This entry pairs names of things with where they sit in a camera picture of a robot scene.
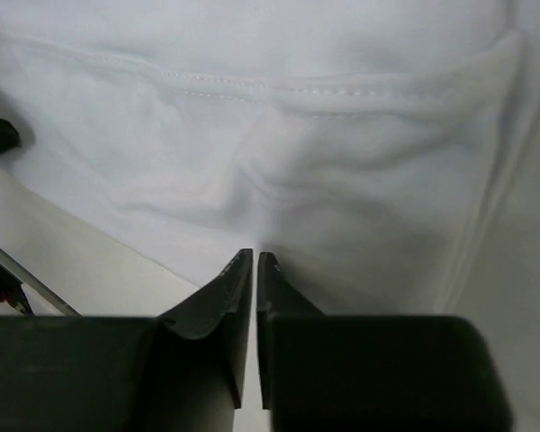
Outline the white skirt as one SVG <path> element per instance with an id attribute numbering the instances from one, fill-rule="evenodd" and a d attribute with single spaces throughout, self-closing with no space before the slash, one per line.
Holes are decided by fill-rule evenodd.
<path id="1" fill-rule="evenodd" d="M 0 1 L 0 165 L 199 284 L 440 310 L 540 105 L 540 1 Z"/>

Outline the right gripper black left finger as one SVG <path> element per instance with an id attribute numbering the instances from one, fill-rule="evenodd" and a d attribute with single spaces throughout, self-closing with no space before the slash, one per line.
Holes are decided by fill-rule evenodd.
<path id="1" fill-rule="evenodd" d="M 0 317 L 0 431 L 229 431 L 253 253 L 156 317 Z"/>

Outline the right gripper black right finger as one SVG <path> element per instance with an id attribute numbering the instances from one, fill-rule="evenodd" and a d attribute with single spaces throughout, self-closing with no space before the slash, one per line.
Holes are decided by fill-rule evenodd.
<path id="1" fill-rule="evenodd" d="M 275 431 L 510 431 L 487 344 L 448 315 L 328 315 L 257 264 L 257 357 Z"/>

